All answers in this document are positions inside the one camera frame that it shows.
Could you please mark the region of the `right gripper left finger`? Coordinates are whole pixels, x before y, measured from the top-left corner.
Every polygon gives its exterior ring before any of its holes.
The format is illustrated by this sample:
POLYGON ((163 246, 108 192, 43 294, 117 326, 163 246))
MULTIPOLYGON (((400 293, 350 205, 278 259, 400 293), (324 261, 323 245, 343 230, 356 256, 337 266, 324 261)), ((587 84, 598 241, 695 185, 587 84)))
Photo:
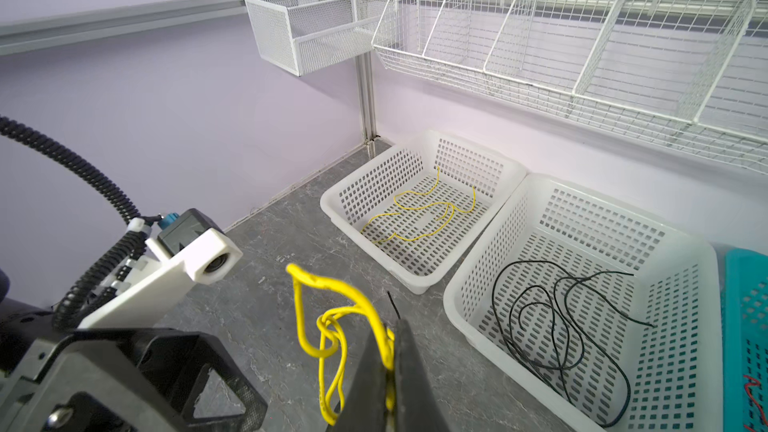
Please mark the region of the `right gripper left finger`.
POLYGON ((386 430, 387 369, 384 366, 375 336, 370 333, 360 358, 345 405, 329 431, 386 430))

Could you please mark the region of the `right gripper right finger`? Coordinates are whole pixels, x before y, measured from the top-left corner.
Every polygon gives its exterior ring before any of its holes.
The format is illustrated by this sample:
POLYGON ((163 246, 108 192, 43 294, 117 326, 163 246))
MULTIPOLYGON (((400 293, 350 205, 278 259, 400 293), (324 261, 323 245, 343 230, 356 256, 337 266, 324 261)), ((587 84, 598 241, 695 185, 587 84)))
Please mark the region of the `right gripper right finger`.
POLYGON ((395 325, 394 430, 449 431, 434 397, 412 328, 407 320, 395 325))

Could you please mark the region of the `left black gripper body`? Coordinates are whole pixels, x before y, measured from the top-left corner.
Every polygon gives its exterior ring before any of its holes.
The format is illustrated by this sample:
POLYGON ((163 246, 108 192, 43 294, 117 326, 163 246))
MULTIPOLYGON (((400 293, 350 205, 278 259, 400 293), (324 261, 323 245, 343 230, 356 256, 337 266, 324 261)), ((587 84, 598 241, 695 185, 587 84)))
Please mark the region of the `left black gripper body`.
POLYGON ((1 335, 4 431, 256 431, 267 411, 210 334, 148 328, 1 335), (242 412, 196 416, 211 374, 242 412))

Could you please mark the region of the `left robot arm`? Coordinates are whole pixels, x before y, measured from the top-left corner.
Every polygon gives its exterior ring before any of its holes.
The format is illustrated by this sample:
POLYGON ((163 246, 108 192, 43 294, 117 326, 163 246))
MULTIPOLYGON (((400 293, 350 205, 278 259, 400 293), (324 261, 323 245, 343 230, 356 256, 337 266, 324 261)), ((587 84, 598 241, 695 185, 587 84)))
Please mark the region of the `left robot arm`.
POLYGON ((197 209, 143 214, 103 172, 11 118, 1 134, 59 164, 119 215, 63 202, 56 178, 1 201, 5 431, 255 431, 268 410, 222 342, 158 321, 241 251, 197 209))

